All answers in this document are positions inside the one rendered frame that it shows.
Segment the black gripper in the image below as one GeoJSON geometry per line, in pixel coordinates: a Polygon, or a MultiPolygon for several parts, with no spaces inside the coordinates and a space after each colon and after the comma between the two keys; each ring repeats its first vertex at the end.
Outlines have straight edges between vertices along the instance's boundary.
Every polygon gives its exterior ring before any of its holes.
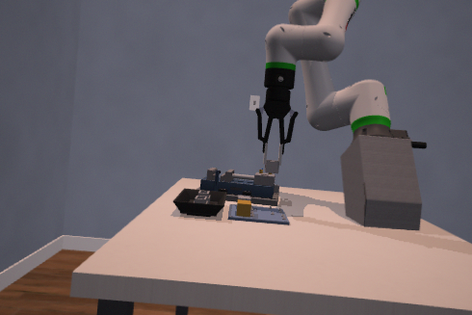
{"type": "Polygon", "coordinates": [[[279,144],[279,153],[278,153],[278,162],[281,166],[281,158],[284,153],[284,145],[291,142],[295,118],[298,115],[298,112],[295,112],[290,107],[290,94],[289,90],[284,89],[269,89],[266,90],[266,101],[263,107],[257,108],[255,110],[257,114],[258,122],[258,140],[263,142],[263,153],[264,159],[263,164],[266,165],[267,161],[267,150],[268,150],[268,139],[270,135],[270,130],[272,126],[273,118],[279,119],[279,135],[280,135],[280,144],[279,144]],[[262,137],[262,114],[263,110],[268,115],[268,123],[266,127],[266,132],[264,138],[262,137]],[[284,139],[284,117],[290,112],[290,123],[287,133],[286,140],[284,139]]]}

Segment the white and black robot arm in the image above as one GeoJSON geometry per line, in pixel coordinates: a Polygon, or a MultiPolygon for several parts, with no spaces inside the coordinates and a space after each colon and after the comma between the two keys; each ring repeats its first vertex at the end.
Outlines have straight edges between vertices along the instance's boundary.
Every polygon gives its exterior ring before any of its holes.
{"type": "Polygon", "coordinates": [[[264,87],[292,90],[296,62],[301,60],[306,115],[312,127],[328,131],[350,125],[353,141],[358,135],[410,139],[406,130],[390,129],[386,89],[381,82],[364,80],[339,92],[332,84],[328,62],[341,54],[345,30],[360,1],[295,2],[289,11],[293,25],[276,25],[266,36],[264,87]]]}

